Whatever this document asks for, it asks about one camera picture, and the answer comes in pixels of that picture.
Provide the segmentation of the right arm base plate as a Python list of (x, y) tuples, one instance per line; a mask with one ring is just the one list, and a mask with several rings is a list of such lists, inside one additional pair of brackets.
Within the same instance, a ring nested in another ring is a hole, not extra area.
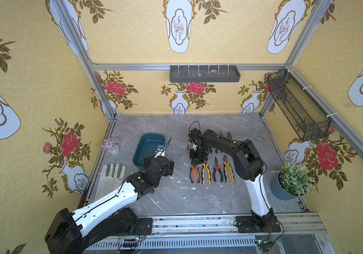
[(257, 215), (236, 217), (235, 225), (239, 233), (278, 233), (282, 231), (274, 215), (264, 217)]

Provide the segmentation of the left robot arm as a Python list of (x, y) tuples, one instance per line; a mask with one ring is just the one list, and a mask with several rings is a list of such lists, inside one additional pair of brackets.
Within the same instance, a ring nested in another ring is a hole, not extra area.
[(81, 254), (109, 236), (136, 229), (139, 218), (128, 205), (151, 193), (163, 176), (171, 176), (174, 164), (164, 156), (147, 157), (144, 169), (129, 175), (116, 190), (72, 212), (59, 211), (45, 235), (49, 252)]

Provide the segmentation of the yellow wide handle pliers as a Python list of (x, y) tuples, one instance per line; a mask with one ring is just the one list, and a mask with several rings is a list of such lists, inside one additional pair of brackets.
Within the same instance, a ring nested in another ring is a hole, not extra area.
[(234, 183), (235, 182), (234, 173), (233, 173), (233, 170), (232, 170), (232, 167), (230, 165), (227, 155), (224, 155), (223, 161), (224, 161), (225, 181), (228, 183), (230, 180), (232, 183)]

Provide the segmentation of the small orange black pliers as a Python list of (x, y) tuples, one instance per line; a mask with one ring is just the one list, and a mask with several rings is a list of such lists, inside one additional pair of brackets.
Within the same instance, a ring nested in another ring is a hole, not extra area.
[(218, 163), (218, 159), (215, 157), (215, 163), (214, 163), (213, 174), (212, 174), (212, 178), (213, 178), (214, 182), (217, 182), (217, 180), (216, 180), (217, 173), (219, 173), (219, 175), (221, 177), (220, 181), (223, 182), (224, 181), (224, 174), (221, 171), (221, 166)]

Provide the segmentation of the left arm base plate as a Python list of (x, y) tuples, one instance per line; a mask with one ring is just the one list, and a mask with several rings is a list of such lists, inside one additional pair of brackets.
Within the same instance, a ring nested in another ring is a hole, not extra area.
[(152, 234), (152, 224), (152, 218), (138, 218), (127, 226), (123, 232), (119, 233), (118, 236), (149, 236)]

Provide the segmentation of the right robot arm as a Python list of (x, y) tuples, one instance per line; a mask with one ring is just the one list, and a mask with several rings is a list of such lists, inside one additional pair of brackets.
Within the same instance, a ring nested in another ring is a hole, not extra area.
[(233, 160), (237, 175), (244, 180), (251, 201), (251, 216), (248, 222), (236, 218), (237, 226), (244, 226), (253, 232), (280, 232), (277, 218), (268, 202), (264, 186), (264, 167), (255, 145), (250, 140), (238, 141), (222, 137), (212, 130), (201, 132), (198, 129), (189, 131), (189, 157), (193, 165), (208, 160), (211, 148), (223, 152)]

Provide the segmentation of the teal plastic storage box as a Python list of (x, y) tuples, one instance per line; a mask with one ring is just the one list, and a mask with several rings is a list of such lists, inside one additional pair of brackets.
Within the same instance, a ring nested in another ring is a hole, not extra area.
[(158, 147), (165, 144), (165, 140), (164, 135), (158, 133), (145, 133), (142, 135), (133, 157), (133, 164), (138, 169), (143, 169), (145, 158), (154, 156)]

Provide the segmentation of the yellow black pliers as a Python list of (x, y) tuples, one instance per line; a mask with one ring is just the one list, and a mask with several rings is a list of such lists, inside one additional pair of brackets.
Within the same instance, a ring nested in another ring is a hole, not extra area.
[(227, 137), (229, 138), (229, 139), (231, 139), (231, 140), (234, 140), (234, 138), (233, 138), (233, 136), (232, 136), (232, 134), (231, 134), (231, 132), (227, 132)]

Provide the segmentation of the yellow pliers silver head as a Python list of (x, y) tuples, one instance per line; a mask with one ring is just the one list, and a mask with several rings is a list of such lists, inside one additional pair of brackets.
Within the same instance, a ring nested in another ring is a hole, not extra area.
[(209, 169), (209, 164), (207, 161), (204, 161), (203, 168), (202, 168), (202, 184), (203, 185), (206, 183), (206, 181), (205, 181), (206, 176), (207, 176), (208, 184), (211, 185), (212, 181), (211, 181), (211, 171)]

